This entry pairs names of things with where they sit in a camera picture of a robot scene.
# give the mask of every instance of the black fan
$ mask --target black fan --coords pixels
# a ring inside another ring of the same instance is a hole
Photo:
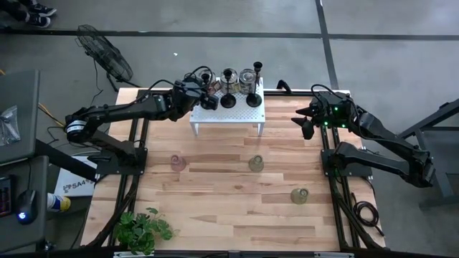
[[[99,31],[90,25],[80,25],[77,30],[78,41],[85,49],[85,53],[92,57],[105,71],[113,89],[118,92],[110,76],[118,82],[140,87],[129,82],[133,76],[131,66],[121,55],[120,50],[114,47],[108,39],[100,35]]]

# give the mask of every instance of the computer mouse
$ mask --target computer mouse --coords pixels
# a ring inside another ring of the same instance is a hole
[[[22,225],[31,224],[37,218],[37,192],[23,191],[16,200],[16,218]]]

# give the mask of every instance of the wooden table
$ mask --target wooden table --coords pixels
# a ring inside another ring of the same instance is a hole
[[[121,88],[117,104],[130,102],[136,95],[137,89]],[[310,101],[309,97],[266,97],[266,124],[260,138],[254,125],[202,125],[195,137],[189,116],[176,123],[150,122],[148,162],[138,188],[136,212],[146,213],[146,208],[154,207],[179,230],[178,236],[157,243],[156,248],[339,250],[330,187],[319,155],[321,134],[316,130],[311,140],[304,140],[301,129],[290,121],[295,110],[307,107]],[[127,140],[130,127],[131,121],[113,123],[110,135]],[[342,129],[339,133],[342,141],[361,145],[354,134]],[[173,154],[185,157],[184,171],[171,170]],[[265,160],[260,173],[248,167],[256,154]],[[119,181],[120,176],[107,176],[95,187],[82,244],[93,240],[111,217]],[[349,178],[349,185],[358,201],[375,204],[367,182]],[[304,205],[290,200],[290,192],[300,187],[310,193]],[[351,243],[346,219],[344,228]],[[375,228],[366,229],[384,246]]]

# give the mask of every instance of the green plant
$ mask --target green plant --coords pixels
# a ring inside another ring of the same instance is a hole
[[[155,249],[156,240],[170,240],[174,236],[169,224],[160,219],[163,214],[158,215],[158,210],[154,208],[147,208],[147,211],[153,214],[153,218],[147,214],[137,214],[134,219],[132,212],[123,213],[114,230],[116,239],[128,245],[135,255],[137,252],[149,255]]]

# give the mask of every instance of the sneaker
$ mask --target sneaker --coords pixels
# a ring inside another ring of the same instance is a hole
[[[49,17],[56,13],[56,9],[46,7],[42,4],[34,4],[29,6],[29,12],[38,14],[40,17]]]
[[[26,21],[28,25],[47,28],[51,24],[51,19],[48,17],[40,17],[38,14],[30,14],[29,20]]]

